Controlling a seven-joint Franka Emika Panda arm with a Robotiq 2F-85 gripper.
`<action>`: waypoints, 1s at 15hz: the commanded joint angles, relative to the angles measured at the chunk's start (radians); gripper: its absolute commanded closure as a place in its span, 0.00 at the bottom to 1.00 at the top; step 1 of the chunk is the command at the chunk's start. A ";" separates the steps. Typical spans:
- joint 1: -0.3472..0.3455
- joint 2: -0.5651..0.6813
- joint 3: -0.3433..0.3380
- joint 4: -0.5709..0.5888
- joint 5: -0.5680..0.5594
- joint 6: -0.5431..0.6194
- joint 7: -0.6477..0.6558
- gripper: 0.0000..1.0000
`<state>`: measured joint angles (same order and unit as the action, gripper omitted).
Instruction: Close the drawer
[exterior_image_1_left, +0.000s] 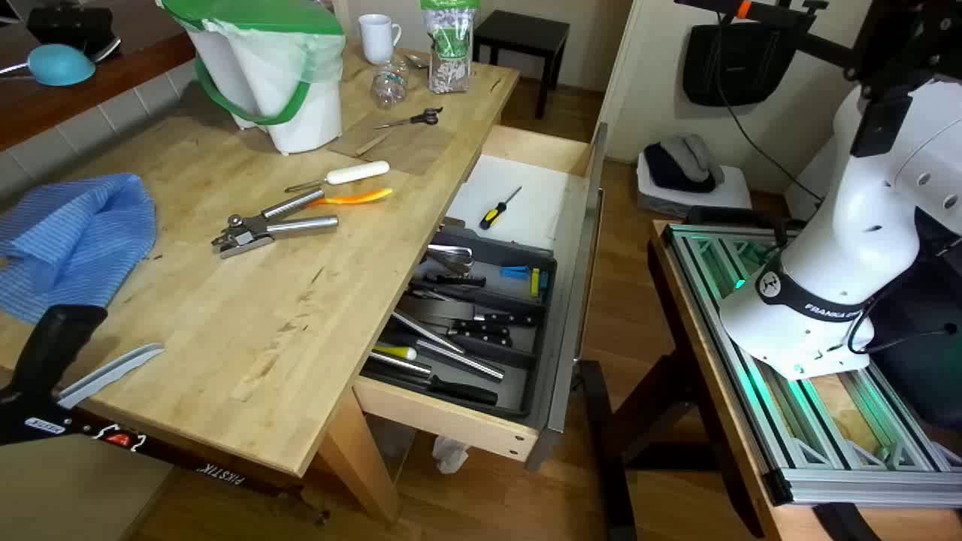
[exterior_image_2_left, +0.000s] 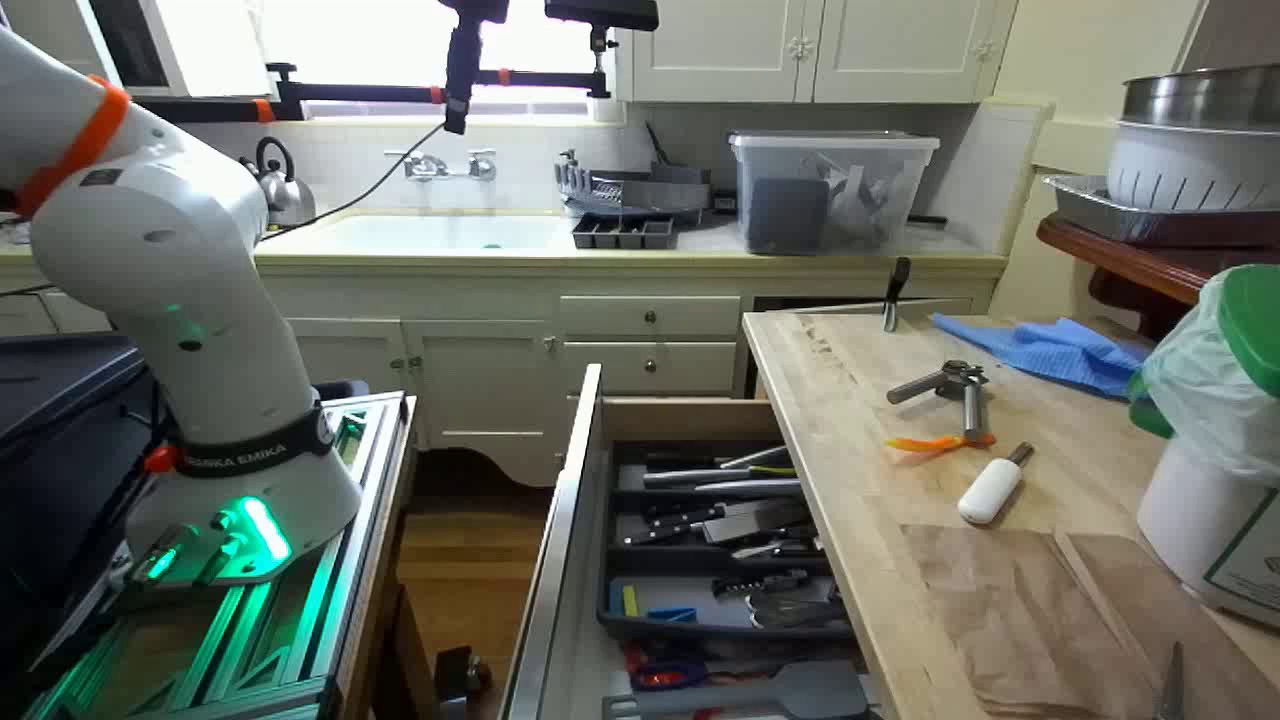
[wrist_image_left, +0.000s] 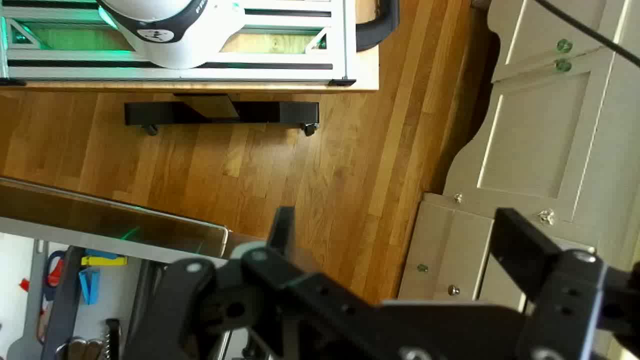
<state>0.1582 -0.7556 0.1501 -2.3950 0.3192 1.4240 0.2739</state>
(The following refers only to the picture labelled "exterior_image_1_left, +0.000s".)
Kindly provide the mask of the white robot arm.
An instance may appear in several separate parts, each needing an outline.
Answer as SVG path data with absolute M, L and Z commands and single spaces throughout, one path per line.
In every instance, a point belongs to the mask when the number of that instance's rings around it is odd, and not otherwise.
M 962 232 L 962 83 L 934 79 L 912 91 L 890 151 L 854 154 L 867 100 L 851 91 L 834 138 L 811 168 L 830 193 L 805 228 L 718 299 L 733 346 L 784 380 L 862 371 L 872 298 L 920 254 L 915 212 Z

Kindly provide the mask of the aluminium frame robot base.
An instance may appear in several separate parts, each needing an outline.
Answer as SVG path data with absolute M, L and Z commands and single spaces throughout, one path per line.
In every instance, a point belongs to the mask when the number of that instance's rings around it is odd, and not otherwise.
M 661 239 L 777 506 L 962 508 L 959 457 L 922 429 L 876 366 L 784 380 L 732 343 L 718 306 L 777 252 L 771 232 L 669 223 Z

